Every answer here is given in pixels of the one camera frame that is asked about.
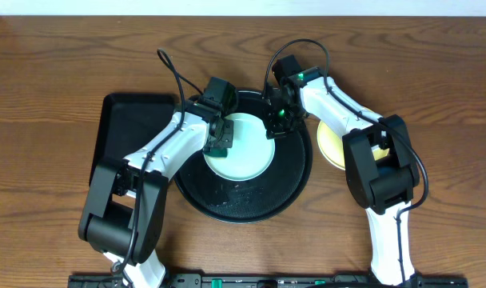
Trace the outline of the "light blue plate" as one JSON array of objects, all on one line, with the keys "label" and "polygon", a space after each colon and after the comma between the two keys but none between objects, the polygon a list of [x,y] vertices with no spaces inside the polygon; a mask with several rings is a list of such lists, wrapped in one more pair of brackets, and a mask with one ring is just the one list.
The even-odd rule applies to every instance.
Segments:
[{"label": "light blue plate", "polygon": [[230,114],[233,146],[225,157],[204,155],[208,167],[218,176],[230,181],[246,181],[262,174],[271,164],[276,145],[267,139],[263,121],[246,113]]}]

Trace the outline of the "yellow plate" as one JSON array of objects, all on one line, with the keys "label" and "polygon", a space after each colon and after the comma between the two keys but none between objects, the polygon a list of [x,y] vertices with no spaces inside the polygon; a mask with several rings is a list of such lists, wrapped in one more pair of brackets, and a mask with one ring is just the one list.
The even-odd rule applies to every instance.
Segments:
[{"label": "yellow plate", "polygon": [[342,137],[352,130],[363,130],[372,125],[345,108],[318,107],[313,114],[320,119],[317,144],[324,157],[341,170],[345,169],[345,152]]}]

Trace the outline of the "green sponge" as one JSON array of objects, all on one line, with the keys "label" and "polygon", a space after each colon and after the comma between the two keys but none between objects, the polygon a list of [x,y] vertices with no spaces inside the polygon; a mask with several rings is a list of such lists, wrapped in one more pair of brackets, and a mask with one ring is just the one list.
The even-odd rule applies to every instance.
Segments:
[{"label": "green sponge", "polygon": [[228,149],[220,147],[205,147],[203,149],[203,154],[206,157],[211,158],[226,158],[228,156]]}]

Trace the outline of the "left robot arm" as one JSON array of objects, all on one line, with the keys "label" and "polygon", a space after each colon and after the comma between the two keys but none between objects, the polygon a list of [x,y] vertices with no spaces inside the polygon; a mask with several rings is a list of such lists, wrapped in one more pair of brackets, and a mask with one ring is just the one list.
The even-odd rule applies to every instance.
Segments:
[{"label": "left robot arm", "polygon": [[159,287],[165,267],[155,247],[169,181],[195,153],[220,142],[230,147],[233,121],[217,114],[174,113],[140,150],[104,158],[94,168],[78,227],[80,239],[112,263],[119,285]]}]

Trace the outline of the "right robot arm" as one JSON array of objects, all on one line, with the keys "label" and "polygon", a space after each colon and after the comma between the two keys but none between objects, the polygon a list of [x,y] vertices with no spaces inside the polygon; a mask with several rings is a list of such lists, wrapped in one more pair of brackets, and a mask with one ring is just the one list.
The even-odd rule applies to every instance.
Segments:
[{"label": "right robot arm", "polygon": [[402,118],[363,107],[318,72],[283,77],[276,89],[266,84],[264,97],[272,107],[271,138],[293,130],[310,114],[337,136],[349,191],[368,217],[371,271],[381,284],[406,284],[415,274],[408,240],[408,216],[419,206],[413,190],[418,185],[427,189],[428,177]]}]

